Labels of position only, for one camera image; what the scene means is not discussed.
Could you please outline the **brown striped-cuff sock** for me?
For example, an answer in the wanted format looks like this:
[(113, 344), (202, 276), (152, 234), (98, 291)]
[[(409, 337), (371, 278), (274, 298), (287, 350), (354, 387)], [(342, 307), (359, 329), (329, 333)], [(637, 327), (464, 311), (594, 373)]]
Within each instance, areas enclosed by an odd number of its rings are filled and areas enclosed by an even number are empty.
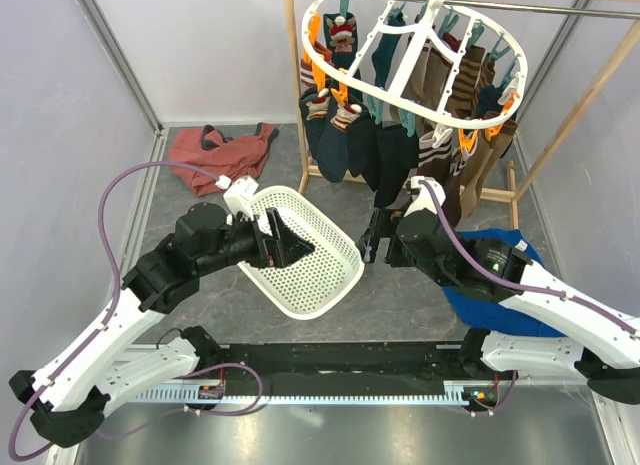
[(461, 219), (461, 188), (469, 180), (469, 165), (476, 158), (477, 143), (478, 139), (475, 139), (470, 150), (461, 149), (458, 143), (452, 146), (449, 173), (443, 185), (446, 193), (443, 210), (452, 227), (456, 227)]
[(418, 168), (416, 174), (436, 180), (445, 188), (450, 176), (452, 156), (451, 139), (435, 147), (434, 131), (422, 135), (419, 139)]

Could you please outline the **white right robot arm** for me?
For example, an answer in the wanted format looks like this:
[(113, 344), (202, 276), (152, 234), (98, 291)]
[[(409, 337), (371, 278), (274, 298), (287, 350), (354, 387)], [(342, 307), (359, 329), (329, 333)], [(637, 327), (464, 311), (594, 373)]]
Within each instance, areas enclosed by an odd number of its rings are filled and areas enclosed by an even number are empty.
[(597, 394), (639, 402), (639, 320), (567, 285), (506, 233), (460, 234), (430, 210), (381, 209), (357, 242), (373, 262), (414, 268), (443, 288), (470, 330), (458, 353), (467, 377), (514, 372), (585, 380)]

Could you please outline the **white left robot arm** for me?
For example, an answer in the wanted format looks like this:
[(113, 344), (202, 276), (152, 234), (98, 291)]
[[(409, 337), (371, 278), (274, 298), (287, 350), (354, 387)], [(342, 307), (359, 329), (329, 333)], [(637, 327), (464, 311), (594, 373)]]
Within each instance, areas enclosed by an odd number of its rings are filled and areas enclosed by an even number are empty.
[(20, 419), (29, 419), (50, 445), (68, 448), (141, 392), (172, 378), (215, 374), (220, 347), (200, 326), (184, 329), (138, 363), (111, 366), (143, 332), (198, 292), (201, 278), (242, 262), (284, 269), (315, 252), (277, 209), (264, 216), (268, 231), (251, 215), (231, 216), (215, 204), (192, 206), (127, 274), (114, 274), (111, 301), (71, 345), (47, 366), (11, 377), (10, 388), (25, 406)]

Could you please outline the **dark navy plain sock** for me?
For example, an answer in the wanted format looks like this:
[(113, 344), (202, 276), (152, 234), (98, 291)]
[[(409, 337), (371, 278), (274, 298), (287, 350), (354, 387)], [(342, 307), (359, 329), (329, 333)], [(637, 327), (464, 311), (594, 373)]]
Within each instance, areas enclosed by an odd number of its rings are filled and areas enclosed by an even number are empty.
[(346, 129), (348, 170), (354, 177), (362, 176), (372, 191), (378, 188), (380, 178), (376, 140), (379, 129), (371, 117), (361, 117)]
[(406, 129), (395, 124), (382, 128), (376, 135), (380, 159), (380, 179), (374, 198), (376, 208), (390, 206), (400, 193), (409, 171), (417, 167), (418, 136), (407, 135)]

